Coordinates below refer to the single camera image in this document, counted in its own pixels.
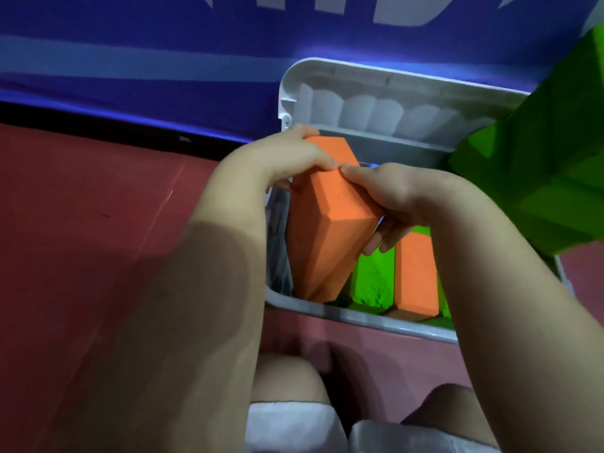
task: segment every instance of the plastic box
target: plastic box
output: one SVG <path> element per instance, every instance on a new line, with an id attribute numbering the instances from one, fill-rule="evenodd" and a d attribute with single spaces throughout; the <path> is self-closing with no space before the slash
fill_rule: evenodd
<path id="1" fill-rule="evenodd" d="M 310 124 L 343 136 L 361 164 L 399 162 L 445 168 L 466 136 L 514 111 L 528 94 L 327 59 L 298 61 L 283 76 L 282 129 Z M 291 297 L 284 233 L 289 194 L 272 190 L 266 215 L 266 302 L 274 307 L 388 332 L 457 343 L 455 331 Z M 566 281 L 555 259 L 555 270 Z"/>

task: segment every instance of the orange foam block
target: orange foam block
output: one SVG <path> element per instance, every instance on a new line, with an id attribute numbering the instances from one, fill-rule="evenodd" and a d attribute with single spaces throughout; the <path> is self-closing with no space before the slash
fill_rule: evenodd
<path id="1" fill-rule="evenodd" d="M 394 304 L 388 313 L 406 321 L 421 321 L 439 314 L 436 263 L 430 236 L 411 232 L 394 250 Z"/>
<path id="2" fill-rule="evenodd" d="M 344 138 L 307 138 L 338 162 L 359 165 Z M 286 244 L 294 295 L 335 300 L 382 216 L 381 207 L 339 170 L 298 175 L 292 184 Z"/>

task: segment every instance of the leg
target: leg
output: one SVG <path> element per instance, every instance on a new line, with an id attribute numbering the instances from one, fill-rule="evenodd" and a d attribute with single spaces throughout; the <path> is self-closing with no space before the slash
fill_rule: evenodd
<path id="1" fill-rule="evenodd" d="M 446 384 L 434 388 L 423 404 L 402 424 L 436 428 L 498 448 L 476 394 L 463 386 Z"/>
<path id="2" fill-rule="evenodd" d="M 267 353 L 258 357 L 251 403 L 320 402 L 331 405 L 312 364 L 296 356 Z"/>

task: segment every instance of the red floor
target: red floor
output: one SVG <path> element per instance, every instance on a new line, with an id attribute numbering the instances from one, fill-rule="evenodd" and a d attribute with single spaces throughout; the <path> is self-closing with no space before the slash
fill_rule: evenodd
<path id="1" fill-rule="evenodd" d="M 45 436 L 178 241 L 215 162 L 0 125 L 0 445 Z M 604 322 L 604 244 L 564 255 Z M 319 369 L 349 425 L 399 421 L 434 386 L 468 384 L 458 347 L 269 309 L 261 348 Z"/>

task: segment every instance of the black strip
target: black strip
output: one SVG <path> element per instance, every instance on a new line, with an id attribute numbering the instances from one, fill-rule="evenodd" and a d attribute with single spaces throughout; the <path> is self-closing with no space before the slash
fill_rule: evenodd
<path id="1" fill-rule="evenodd" d="M 222 138 L 16 103 L 0 102 L 0 123 L 210 160 L 222 160 L 242 145 Z"/>

